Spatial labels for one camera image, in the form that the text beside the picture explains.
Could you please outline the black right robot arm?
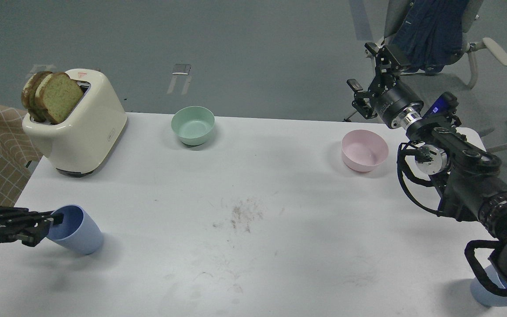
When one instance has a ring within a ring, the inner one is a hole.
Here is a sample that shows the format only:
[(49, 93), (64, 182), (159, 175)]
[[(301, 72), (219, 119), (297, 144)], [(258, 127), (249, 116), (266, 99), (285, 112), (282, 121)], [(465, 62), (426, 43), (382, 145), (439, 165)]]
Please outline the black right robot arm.
[(444, 92), (421, 114), (424, 102), (400, 75), (410, 62), (396, 45), (365, 44), (375, 77), (353, 90), (352, 106), (364, 118), (380, 117), (389, 129), (403, 128), (408, 141), (397, 150), (397, 177), (406, 196), (422, 210), (457, 221), (478, 221), (493, 237), (472, 240), (465, 257), (490, 295), (507, 299), (507, 184), (499, 179), (499, 157), (457, 132), (458, 100)]

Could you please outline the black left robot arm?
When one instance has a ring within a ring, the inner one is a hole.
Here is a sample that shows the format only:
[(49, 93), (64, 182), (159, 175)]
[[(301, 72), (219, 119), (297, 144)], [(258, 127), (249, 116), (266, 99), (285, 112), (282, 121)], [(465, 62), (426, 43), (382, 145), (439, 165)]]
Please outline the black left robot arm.
[(20, 241), (36, 247), (48, 237), (50, 229), (62, 224), (64, 214), (54, 211), (30, 211), (26, 207), (0, 206), (0, 243)]

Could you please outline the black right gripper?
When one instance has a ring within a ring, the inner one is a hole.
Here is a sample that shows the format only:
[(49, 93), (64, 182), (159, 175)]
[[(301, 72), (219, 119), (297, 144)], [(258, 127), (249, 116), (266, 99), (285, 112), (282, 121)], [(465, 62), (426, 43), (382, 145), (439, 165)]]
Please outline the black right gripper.
[(411, 67), (411, 62), (397, 45), (379, 47), (374, 42), (364, 44), (368, 58), (375, 61), (375, 76), (364, 89), (356, 79), (348, 79), (352, 89), (353, 106), (365, 119), (379, 117), (389, 129), (408, 129), (422, 119), (424, 103), (400, 79), (400, 73)]

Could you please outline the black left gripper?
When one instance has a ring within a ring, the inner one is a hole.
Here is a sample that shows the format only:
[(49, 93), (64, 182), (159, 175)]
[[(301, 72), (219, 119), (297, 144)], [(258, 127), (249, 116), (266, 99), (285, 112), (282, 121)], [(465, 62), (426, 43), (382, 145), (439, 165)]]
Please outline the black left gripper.
[(48, 236), (52, 225), (60, 225), (64, 214), (53, 211), (30, 211), (26, 207), (0, 206), (0, 242), (35, 247)]

